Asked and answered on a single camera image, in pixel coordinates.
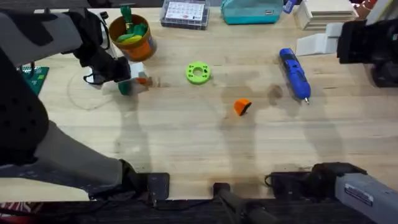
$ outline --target pen holder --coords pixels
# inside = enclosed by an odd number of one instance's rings
[[[131,44],[120,44],[118,37],[126,34],[126,23],[124,22],[123,16],[115,19],[109,27],[109,36],[111,37],[112,43],[116,45],[124,54],[124,56],[133,61],[141,62],[150,58],[156,51],[156,43],[150,34],[150,28],[148,22],[141,16],[132,14],[132,23],[140,24],[144,23],[148,29],[147,32],[142,36],[142,39]]]

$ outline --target wooden tabletop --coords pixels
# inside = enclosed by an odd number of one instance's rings
[[[40,99],[50,119],[94,150],[138,172],[168,172],[170,198],[209,198],[214,182],[243,197],[271,197],[264,175],[350,162],[398,190],[398,90],[373,87],[364,65],[335,55],[300,57],[312,88],[310,105],[293,100],[280,69],[281,48],[295,48],[292,15],[276,24],[228,26],[211,8],[206,31],[162,27],[160,9],[133,9],[150,24],[155,55],[144,62],[154,86],[138,97],[87,85],[72,55],[37,62],[50,67]],[[108,10],[112,21],[118,9]],[[213,78],[187,82],[185,67],[203,61]],[[252,101],[242,117],[239,98]],[[81,190],[23,179],[0,181],[0,201],[87,200]]]

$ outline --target blue screwdriver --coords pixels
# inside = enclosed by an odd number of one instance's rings
[[[279,52],[279,56],[284,64],[285,72],[292,85],[294,95],[298,99],[305,100],[307,104],[310,104],[308,99],[311,96],[311,87],[305,78],[304,70],[297,60],[296,55],[293,53],[293,50],[290,48],[282,49]]]

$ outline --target teal bag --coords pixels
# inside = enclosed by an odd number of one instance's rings
[[[284,0],[223,0],[221,13],[227,24],[263,24],[278,21]]]

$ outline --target clear plastic box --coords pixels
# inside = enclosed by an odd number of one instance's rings
[[[210,15],[210,4],[198,0],[165,0],[160,14],[164,27],[205,30]]]

